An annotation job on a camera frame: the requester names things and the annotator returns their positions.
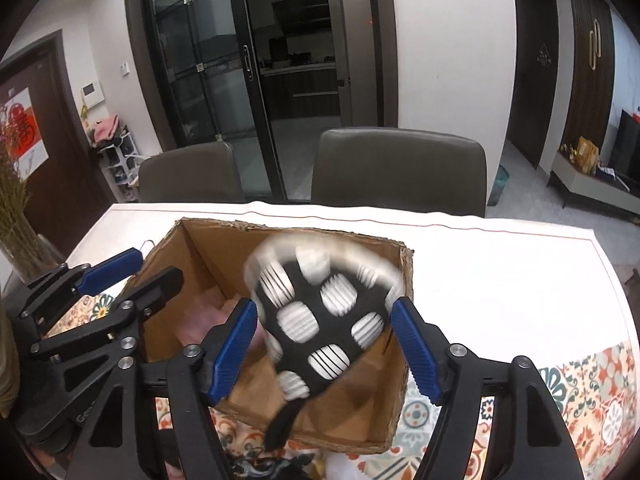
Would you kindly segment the grey chair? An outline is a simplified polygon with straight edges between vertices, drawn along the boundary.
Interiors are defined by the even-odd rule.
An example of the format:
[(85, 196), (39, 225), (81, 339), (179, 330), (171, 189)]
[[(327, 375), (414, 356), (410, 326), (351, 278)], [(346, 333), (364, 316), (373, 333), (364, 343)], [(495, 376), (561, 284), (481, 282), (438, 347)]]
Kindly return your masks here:
[(227, 142), (163, 152), (139, 168), (141, 203), (243, 203), (245, 193)]
[(331, 129), (320, 136), (311, 201), (454, 216), (486, 214), (484, 148), (453, 134), (401, 128)]

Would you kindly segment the black television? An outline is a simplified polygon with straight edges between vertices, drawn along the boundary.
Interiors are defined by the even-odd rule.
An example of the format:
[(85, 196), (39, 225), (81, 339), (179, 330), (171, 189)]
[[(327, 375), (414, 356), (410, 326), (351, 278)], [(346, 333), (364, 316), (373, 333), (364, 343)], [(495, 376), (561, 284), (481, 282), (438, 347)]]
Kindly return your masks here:
[(608, 162), (608, 166), (623, 179), (634, 194), (639, 193), (639, 131), (638, 120), (623, 110)]

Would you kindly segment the glass vase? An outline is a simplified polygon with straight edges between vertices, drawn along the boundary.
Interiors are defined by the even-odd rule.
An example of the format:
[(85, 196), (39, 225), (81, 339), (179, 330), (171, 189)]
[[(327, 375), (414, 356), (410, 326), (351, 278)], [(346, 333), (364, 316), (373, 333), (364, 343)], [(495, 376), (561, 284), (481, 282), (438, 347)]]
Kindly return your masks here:
[(25, 284), (63, 262), (49, 241), (36, 233), (24, 214), (1, 221), (1, 251)]

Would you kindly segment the pink knitted cloth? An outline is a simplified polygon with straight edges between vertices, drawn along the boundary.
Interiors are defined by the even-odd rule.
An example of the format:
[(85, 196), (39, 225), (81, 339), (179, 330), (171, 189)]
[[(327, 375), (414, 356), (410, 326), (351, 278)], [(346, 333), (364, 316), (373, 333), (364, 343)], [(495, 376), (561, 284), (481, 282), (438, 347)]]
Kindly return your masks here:
[(239, 294), (226, 298), (218, 286), (202, 292), (183, 310), (177, 322), (178, 341), (183, 346), (200, 344), (212, 327), (227, 322), (240, 299)]

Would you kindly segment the white shoe rack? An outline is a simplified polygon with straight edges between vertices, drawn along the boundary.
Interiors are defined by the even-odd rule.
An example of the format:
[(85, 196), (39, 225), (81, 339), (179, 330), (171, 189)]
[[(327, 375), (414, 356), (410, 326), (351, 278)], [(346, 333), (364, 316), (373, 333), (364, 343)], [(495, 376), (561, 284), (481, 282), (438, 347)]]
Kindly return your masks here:
[(139, 170), (145, 157), (134, 143), (127, 126), (120, 126), (111, 139), (96, 146), (100, 167), (114, 186), (120, 202), (137, 203), (139, 200)]

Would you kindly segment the black white checkered headband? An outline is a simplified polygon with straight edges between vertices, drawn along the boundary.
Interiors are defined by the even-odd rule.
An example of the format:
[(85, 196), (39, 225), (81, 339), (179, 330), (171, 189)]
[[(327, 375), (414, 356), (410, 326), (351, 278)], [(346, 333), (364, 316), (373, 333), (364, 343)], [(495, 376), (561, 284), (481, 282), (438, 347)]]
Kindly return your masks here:
[(265, 432), (272, 451), (285, 445), (303, 407), (378, 340), (406, 288), (386, 258), (326, 234), (267, 238), (246, 260), (244, 282), (285, 398)]

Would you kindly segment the red fu wall calendar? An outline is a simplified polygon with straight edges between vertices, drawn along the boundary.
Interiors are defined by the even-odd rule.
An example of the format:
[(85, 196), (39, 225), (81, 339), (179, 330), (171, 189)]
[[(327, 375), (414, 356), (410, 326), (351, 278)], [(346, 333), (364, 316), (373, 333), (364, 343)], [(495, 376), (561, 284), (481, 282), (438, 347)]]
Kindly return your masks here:
[(20, 92), (11, 89), (9, 99), (1, 104), (1, 139), (22, 180), (49, 159), (29, 88)]

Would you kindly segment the glass sliding door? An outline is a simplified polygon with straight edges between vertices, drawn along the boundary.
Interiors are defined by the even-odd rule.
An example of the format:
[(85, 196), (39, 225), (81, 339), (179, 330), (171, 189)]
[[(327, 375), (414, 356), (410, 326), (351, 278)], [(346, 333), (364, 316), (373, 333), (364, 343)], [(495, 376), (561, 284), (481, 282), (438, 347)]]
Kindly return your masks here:
[(146, 13), (175, 144), (230, 144), (244, 193), (282, 202), (247, 0), (148, 0)]

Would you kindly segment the white tv console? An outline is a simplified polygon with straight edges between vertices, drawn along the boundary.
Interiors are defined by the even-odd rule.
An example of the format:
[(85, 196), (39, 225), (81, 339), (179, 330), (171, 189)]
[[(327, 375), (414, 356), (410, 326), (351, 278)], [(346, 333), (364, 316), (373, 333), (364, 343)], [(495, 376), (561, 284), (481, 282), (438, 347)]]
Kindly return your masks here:
[(639, 215), (637, 196), (600, 179), (582, 174), (561, 153), (555, 154), (548, 185), (559, 192), (563, 208), (592, 210), (620, 218)]

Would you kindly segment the grey chair far right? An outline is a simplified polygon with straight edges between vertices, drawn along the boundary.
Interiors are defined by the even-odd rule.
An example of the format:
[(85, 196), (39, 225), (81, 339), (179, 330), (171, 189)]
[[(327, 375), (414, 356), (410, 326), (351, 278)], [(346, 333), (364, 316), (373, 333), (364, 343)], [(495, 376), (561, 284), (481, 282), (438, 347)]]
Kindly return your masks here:
[(331, 129), (320, 136), (311, 201), (454, 216), (486, 214), (484, 148), (453, 134), (401, 128)]

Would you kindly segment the dark patterned scarf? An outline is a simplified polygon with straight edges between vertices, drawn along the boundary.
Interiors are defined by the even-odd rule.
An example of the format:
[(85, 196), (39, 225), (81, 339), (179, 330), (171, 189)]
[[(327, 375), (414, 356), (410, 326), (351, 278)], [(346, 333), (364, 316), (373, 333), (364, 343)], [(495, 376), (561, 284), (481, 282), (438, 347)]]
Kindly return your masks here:
[(291, 457), (250, 457), (226, 454), (235, 479), (311, 480), (326, 478), (326, 466), (317, 454), (303, 453)]

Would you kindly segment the grey chair far left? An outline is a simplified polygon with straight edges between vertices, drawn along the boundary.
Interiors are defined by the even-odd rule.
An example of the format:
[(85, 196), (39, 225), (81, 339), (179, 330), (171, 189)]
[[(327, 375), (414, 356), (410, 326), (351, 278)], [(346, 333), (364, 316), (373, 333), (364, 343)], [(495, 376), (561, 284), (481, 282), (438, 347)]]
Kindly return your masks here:
[(245, 193), (227, 142), (163, 152), (139, 168), (141, 203), (243, 203)]

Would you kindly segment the brown cardboard box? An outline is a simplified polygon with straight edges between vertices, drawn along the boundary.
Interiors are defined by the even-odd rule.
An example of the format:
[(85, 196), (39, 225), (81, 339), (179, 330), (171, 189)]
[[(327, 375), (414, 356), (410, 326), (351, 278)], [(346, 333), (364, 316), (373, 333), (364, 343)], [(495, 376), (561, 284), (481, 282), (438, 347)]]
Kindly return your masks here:
[(398, 240), (318, 229), (182, 219), (149, 252), (139, 285), (173, 266), (182, 289), (144, 326), (151, 361), (200, 342), (247, 298), (255, 341), (220, 409), (262, 430), (267, 450), (295, 441), (342, 453), (390, 448), (407, 367), (390, 331), (412, 291), (412, 253)]

